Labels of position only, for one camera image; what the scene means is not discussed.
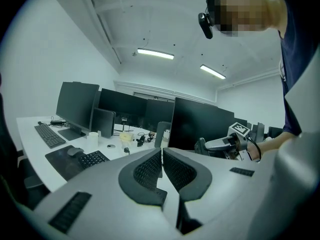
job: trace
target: office chair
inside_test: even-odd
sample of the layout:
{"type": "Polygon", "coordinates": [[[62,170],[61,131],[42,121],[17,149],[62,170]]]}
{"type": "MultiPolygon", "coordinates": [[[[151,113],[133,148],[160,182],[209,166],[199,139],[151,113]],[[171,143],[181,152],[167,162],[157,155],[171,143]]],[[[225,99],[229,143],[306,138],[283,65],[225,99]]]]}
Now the office chair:
{"type": "Polygon", "coordinates": [[[20,162],[18,168],[18,152],[6,125],[1,94],[0,106],[0,179],[17,202],[34,209],[49,190],[41,182],[28,159],[20,162]]]}

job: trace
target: black monitor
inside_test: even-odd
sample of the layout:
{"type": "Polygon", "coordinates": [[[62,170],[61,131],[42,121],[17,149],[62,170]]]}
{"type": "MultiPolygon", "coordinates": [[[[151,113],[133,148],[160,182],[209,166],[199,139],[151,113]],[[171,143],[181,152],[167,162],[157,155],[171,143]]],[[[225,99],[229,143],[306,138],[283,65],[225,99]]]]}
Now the black monitor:
{"type": "Polygon", "coordinates": [[[249,128],[249,129],[251,130],[251,129],[252,129],[252,124],[251,124],[251,123],[249,123],[249,122],[247,122],[247,123],[246,123],[246,127],[247,127],[247,128],[249,128]]]}
{"type": "Polygon", "coordinates": [[[276,127],[269,127],[269,131],[268,131],[268,137],[271,138],[276,138],[278,137],[280,134],[282,134],[284,130],[282,128],[276,128],[276,127]]]}
{"type": "Polygon", "coordinates": [[[171,123],[174,107],[174,102],[148,99],[143,120],[143,129],[156,132],[159,122],[171,123]]]}
{"type": "Polygon", "coordinates": [[[256,129],[255,142],[256,143],[263,142],[264,136],[265,136],[265,125],[258,122],[257,129],[256,129]]]}
{"type": "Polygon", "coordinates": [[[239,119],[239,118],[234,118],[235,123],[239,123],[240,125],[247,127],[247,120],[239,119]]]}
{"type": "Polygon", "coordinates": [[[206,142],[226,137],[235,122],[233,112],[216,106],[176,98],[169,148],[195,150],[199,138],[206,142]]]}
{"type": "Polygon", "coordinates": [[[135,115],[144,117],[147,100],[122,92],[102,89],[99,109],[114,111],[117,114],[135,115]]]}
{"type": "Polygon", "coordinates": [[[93,109],[98,105],[98,89],[97,84],[62,83],[56,114],[70,123],[70,129],[58,131],[68,141],[85,136],[81,130],[91,131],[93,109]]]}

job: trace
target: hand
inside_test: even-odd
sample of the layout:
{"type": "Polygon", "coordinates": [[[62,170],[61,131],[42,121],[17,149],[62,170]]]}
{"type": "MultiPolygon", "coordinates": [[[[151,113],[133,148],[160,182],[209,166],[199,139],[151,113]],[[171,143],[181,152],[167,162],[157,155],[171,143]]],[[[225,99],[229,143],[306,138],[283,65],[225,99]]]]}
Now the hand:
{"type": "Polygon", "coordinates": [[[258,151],[257,147],[252,142],[248,141],[247,150],[250,153],[252,160],[256,160],[256,159],[260,158],[259,151],[258,151]]]}

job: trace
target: white ceiling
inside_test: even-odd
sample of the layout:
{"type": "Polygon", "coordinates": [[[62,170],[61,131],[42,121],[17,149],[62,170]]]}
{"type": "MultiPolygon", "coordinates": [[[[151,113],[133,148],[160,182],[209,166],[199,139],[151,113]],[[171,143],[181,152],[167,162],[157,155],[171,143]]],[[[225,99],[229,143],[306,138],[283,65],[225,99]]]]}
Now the white ceiling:
{"type": "Polygon", "coordinates": [[[281,50],[275,30],[242,37],[214,31],[213,39],[206,39],[198,24],[198,13],[205,11],[206,0],[93,0],[93,5],[121,63],[139,65],[146,74],[183,75],[219,88],[278,67],[281,50]],[[174,54],[175,58],[138,54],[137,48],[143,47],[174,54]],[[201,70],[202,64],[226,79],[201,70]]]}

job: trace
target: white desk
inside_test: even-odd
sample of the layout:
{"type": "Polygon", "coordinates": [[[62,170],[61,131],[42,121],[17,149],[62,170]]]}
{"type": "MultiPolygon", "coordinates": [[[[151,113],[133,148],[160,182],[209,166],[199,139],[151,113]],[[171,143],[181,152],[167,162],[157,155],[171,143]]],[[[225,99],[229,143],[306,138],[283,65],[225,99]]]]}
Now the white desk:
{"type": "MultiPolygon", "coordinates": [[[[33,169],[36,174],[39,176],[43,184],[51,191],[54,192],[58,188],[66,184],[66,180],[52,167],[47,158],[46,154],[53,151],[62,149],[69,145],[74,146],[75,148],[83,149],[85,154],[94,152],[96,150],[90,150],[87,147],[87,137],[77,138],[71,141],[63,138],[58,131],[66,129],[66,127],[50,127],[55,133],[57,133],[62,139],[66,141],[65,144],[59,145],[54,148],[49,148],[47,144],[42,140],[40,135],[35,129],[35,126],[38,125],[38,122],[49,124],[51,120],[50,116],[40,116],[40,117],[22,117],[17,118],[17,126],[21,138],[22,148],[24,154],[28,157],[33,169]]],[[[123,126],[116,124],[114,126],[115,130],[122,130],[123,126]]],[[[148,134],[150,131],[130,127],[131,133],[134,134],[135,139],[140,139],[141,136],[138,136],[138,133],[148,134]]],[[[128,147],[130,150],[130,155],[145,151],[148,149],[153,149],[155,147],[155,142],[144,143],[143,146],[137,147],[137,142],[127,142],[120,140],[119,136],[112,136],[111,138],[99,137],[98,141],[98,150],[101,151],[108,159],[114,160],[128,154],[124,152],[124,148],[128,147]],[[108,148],[107,145],[115,145],[115,148],[108,148]]],[[[179,204],[179,194],[169,181],[164,170],[162,170],[163,177],[158,179],[157,187],[159,189],[165,190],[168,192],[167,198],[163,207],[163,213],[167,217],[168,221],[175,225],[177,214],[178,214],[178,204],[179,204]]]]}

